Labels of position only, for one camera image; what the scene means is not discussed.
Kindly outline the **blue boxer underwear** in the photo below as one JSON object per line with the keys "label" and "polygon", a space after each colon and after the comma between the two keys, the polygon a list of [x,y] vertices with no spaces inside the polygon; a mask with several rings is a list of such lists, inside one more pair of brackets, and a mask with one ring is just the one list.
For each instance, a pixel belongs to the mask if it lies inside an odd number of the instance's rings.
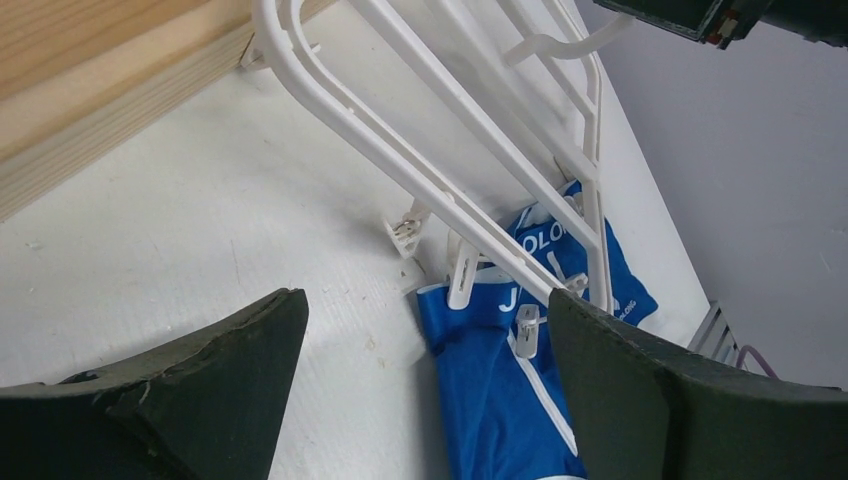
{"label": "blue boxer underwear", "polygon": [[[658,304],[631,273],[605,221],[613,315],[632,326]],[[539,204],[507,227],[560,280],[587,275],[585,249]],[[502,269],[478,271],[469,305],[448,306],[449,283],[416,292],[421,327],[433,355],[453,479],[588,479],[572,429],[546,323],[547,309]],[[516,354],[519,307],[538,306],[538,349]]]}

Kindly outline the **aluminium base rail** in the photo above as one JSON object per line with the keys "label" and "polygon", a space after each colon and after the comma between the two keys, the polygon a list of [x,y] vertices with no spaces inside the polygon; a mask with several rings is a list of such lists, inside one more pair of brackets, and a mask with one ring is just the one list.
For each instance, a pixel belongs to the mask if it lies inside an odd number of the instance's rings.
{"label": "aluminium base rail", "polygon": [[709,310],[687,349],[740,370],[778,379],[774,369],[755,347],[737,342],[717,301],[709,302]]}

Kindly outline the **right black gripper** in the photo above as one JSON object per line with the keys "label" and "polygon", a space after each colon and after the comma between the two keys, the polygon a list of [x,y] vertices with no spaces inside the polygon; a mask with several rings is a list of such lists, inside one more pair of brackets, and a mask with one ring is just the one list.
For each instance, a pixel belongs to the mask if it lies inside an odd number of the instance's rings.
{"label": "right black gripper", "polygon": [[725,50],[759,23],[821,42],[847,47],[846,0],[595,0],[687,40]]}

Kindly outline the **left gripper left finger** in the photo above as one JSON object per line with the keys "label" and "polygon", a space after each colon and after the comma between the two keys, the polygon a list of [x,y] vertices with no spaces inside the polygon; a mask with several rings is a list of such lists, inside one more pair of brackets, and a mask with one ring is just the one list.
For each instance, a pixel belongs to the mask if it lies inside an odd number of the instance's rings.
{"label": "left gripper left finger", "polygon": [[1,391],[5,479],[265,479],[308,323],[280,289],[59,383]]}

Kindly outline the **white plastic clip hanger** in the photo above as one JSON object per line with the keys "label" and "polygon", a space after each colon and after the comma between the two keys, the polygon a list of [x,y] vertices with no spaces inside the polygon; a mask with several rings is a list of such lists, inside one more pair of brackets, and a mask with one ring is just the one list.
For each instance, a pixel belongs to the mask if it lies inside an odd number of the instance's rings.
{"label": "white plastic clip hanger", "polygon": [[368,107],[319,60],[304,32],[300,1],[256,1],[249,52],[316,118],[392,178],[413,199],[388,226],[403,256],[438,217],[459,238],[449,302],[465,306],[481,260],[505,270],[535,299],[567,287],[479,207],[461,181],[507,172],[586,251],[593,305],[613,308],[606,220],[600,195],[603,87],[597,50],[631,20],[584,35],[558,1],[545,9],[552,37],[516,1],[500,5],[515,39],[498,46],[492,30],[462,1],[431,1],[426,21],[409,21],[392,1],[353,8],[484,147],[483,156],[445,147],[423,154]]}

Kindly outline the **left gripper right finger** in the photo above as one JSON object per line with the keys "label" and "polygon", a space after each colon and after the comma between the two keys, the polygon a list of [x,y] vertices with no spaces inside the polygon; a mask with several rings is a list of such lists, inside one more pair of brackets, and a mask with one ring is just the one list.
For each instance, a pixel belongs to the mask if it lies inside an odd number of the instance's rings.
{"label": "left gripper right finger", "polygon": [[847,394],[736,369],[565,290],[548,327],[592,479],[843,479]]}

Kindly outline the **wooden hanger stand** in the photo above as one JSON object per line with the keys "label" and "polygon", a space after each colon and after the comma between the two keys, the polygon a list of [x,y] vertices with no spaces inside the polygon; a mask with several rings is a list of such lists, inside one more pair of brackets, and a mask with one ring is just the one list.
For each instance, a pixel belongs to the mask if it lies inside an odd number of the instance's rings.
{"label": "wooden hanger stand", "polygon": [[1,215],[9,218],[235,69],[247,1],[5,1]]}

